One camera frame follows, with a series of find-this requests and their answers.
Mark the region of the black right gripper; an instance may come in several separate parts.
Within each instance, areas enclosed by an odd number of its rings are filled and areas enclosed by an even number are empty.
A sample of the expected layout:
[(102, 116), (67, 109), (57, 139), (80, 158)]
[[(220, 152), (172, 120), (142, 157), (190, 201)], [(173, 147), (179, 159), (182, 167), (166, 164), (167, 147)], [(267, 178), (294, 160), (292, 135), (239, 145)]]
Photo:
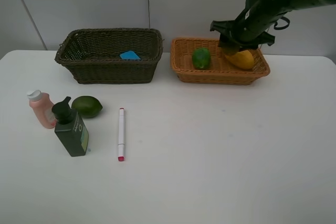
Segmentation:
[(245, 5), (244, 10), (234, 20), (212, 21), (210, 31), (220, 33), (218, 46), (225, 55), (235, 55), (240, 50), (257, 49), (259, 45), (275, 43), (275, 36), (266, 32), (266, 25), (253, 5)]

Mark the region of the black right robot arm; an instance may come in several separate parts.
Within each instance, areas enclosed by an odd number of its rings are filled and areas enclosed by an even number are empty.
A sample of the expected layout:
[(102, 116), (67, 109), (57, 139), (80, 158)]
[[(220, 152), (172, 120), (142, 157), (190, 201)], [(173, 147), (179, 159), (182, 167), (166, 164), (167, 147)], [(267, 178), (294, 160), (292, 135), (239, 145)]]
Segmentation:
[(278, 26), (279, 20), (290, 23), (285, 17), (288, 12), (334, 4), (335, 0), (246, 0), (245, 8), (234, 20), (212, 21), (210, 30), (220, 33), (218, 46), (224, 53), (234, 55), (263, 44), (273, 45), (275, 37), (266, 30), (288, 28)]

